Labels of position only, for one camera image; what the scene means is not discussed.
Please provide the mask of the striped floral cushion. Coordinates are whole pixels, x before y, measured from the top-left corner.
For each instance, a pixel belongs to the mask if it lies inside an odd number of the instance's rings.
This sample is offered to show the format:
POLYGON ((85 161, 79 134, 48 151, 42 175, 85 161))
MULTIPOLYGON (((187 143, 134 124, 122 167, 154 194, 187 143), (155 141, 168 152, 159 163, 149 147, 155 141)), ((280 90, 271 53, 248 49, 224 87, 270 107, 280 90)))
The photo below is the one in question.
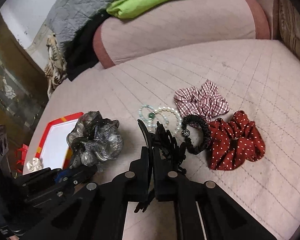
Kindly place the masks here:
POLYGON ((275 37, 300 60, 300 14, 290 0, 274 0, 273 7, 275 37))

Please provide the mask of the wooden glass door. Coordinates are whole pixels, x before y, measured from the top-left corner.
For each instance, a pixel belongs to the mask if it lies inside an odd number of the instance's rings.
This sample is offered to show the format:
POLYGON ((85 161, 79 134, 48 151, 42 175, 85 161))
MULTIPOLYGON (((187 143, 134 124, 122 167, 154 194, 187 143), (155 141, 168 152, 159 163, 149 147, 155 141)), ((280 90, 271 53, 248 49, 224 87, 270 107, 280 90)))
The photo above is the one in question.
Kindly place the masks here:
POLYGON ((29 145, 47 104, 47 80, 8 29, 0 13, 0 125, 7 128, 8 162, 16 171, 15 150, 29 145))

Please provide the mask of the leaf patterned cloth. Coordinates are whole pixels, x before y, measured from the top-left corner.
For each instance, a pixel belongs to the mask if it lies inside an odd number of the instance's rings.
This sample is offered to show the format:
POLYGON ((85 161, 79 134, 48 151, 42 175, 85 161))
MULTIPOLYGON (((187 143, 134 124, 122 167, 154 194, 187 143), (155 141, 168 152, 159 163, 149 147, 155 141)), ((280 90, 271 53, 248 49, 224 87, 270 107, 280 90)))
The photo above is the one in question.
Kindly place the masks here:
POLYGON ((49 60, 44 68, 44 73, 48 82, 47 96, 50 99, 55 89, 67 78, 67 63, 58 46, 55 33, 47 37, 46 46, 49 60))

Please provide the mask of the red white checked scrunchie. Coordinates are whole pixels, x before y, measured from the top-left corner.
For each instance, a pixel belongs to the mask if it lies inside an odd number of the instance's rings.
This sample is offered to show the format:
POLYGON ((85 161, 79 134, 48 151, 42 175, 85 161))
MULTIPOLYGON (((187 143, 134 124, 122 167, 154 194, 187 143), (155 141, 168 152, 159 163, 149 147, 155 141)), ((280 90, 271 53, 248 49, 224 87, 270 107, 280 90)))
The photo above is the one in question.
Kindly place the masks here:
POLYGON ((174 102, 182 118, 197 115, 206 122, 229 112, 229 103, 218 91, 218 86, 206 80, 201 88, 181 88, 175 91, 174 102))

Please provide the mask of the red white shallow box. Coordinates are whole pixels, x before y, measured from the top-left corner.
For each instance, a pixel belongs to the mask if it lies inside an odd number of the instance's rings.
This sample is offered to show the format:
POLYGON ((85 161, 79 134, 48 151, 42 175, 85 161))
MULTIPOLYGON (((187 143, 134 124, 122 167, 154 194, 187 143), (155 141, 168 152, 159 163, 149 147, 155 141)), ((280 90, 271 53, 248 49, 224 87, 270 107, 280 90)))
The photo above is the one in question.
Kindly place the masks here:
POLYGON ((43 168, 67 168, 72 150, 66 139, 82 115, 83 112, 70 114, 47 124, 36 152, 43 168))

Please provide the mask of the black claw hair clip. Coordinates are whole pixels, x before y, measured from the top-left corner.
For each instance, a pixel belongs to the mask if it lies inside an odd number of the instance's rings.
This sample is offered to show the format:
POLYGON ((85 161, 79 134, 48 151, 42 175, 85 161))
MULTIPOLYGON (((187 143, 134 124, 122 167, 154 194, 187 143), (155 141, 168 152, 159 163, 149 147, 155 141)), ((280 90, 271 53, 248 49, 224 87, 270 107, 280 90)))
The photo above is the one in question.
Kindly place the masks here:
POLYGON ((171 172, 173 176, 184 176, 187 172, 187 169, 181 166, 186 159, 184 142, 178 145, 176 137, 161 123, 157 123, 154 133, 150 132, 140 119, 138 126, 147 145, 147 185, 153 183, 153 188, 148 192, 146 199, 137 204, 135 213, 145 212, 154 199, 159 202, 172 201, 176 183, 168 174, 171 172))

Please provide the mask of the red gift bag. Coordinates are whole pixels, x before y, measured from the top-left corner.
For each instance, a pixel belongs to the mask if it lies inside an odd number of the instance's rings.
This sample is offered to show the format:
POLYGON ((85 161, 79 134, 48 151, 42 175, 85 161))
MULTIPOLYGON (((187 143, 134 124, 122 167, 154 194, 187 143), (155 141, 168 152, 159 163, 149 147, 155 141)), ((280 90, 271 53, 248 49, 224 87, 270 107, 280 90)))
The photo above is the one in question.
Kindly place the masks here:
POLYGON ((15 157, 17 159, 15 167, 18 173, 23 172, 23 166, 25 164, 28 148, 29 147, 26 144, 22 144, 20 148, 15 150, 15 157))

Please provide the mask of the grey quilted pillow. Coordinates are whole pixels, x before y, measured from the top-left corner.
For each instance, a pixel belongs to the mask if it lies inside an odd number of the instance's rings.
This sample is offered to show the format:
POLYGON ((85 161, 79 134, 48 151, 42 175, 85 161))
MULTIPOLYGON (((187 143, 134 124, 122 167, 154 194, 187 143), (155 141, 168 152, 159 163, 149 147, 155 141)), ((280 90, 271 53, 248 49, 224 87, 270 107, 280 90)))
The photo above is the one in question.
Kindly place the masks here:
POLYGON ((70 46, 77 33, 90 21, 106 12, 113 0, 56 0, 45 23, 56 35, 62 52, 70 46))

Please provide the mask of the pink quilted bolster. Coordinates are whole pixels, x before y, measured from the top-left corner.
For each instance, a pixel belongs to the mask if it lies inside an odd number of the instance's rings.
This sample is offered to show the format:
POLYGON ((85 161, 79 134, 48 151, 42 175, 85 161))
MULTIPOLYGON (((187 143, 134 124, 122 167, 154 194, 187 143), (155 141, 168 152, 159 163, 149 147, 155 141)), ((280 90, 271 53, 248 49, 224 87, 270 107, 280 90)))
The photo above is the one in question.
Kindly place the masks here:
POLYGON ((97 29, 93 49, 104 68, 189 44, 270 39, 257 0, 173 0, 132 20, 110 17, 97 29))

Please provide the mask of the red polka dot scrunchie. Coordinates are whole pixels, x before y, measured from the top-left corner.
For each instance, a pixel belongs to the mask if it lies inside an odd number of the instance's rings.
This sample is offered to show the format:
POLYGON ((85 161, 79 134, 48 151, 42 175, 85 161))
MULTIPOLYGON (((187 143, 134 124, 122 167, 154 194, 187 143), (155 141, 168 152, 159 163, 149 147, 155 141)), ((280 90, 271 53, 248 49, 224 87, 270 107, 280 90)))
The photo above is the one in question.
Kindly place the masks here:
POLYGON ((211 141, 207 148, 211 170, 232 171, 246 160, 260 160, 266 151, 255 122, 244 111, 236 111, 229 122, 218 118, 209 123, 211 141))

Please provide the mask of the white dotted scrunchie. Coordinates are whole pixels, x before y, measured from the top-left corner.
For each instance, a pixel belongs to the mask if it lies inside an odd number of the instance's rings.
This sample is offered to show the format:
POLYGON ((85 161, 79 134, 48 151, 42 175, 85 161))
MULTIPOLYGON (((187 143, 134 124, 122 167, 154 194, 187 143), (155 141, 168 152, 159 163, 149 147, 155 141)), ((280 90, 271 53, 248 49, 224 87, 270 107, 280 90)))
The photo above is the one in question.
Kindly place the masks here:
POLYGON ((43 169, 42 162, 39 158, 34 157, 31 161, 26 163, 29 172, 36 172, 43 169))

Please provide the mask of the grey metallic scrunchie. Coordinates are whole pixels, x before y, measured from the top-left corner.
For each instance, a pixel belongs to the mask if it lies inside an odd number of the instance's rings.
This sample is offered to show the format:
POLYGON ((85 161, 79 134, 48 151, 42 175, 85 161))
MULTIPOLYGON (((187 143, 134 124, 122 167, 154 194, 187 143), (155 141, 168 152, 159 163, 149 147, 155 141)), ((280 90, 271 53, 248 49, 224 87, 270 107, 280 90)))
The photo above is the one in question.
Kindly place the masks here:
POLYGON ((72 150, 69 168, 98 166, 116 159, 123 149, 119 120, 103 118, 99 111, 83 114, 67 135, 72 150))

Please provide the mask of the black cloth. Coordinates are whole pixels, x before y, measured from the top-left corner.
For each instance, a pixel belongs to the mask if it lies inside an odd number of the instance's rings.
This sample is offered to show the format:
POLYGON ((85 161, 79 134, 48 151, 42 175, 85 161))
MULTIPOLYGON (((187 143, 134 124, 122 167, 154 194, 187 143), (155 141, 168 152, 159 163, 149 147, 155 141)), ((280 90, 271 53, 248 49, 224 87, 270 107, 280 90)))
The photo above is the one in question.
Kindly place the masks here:
POLYGON ((70 42, 64 54, 66 73, 70 81, 99 62, 93 49, 93 39, 98 27, 109 17, 105 9, 101 10, 87 21, 70 42))

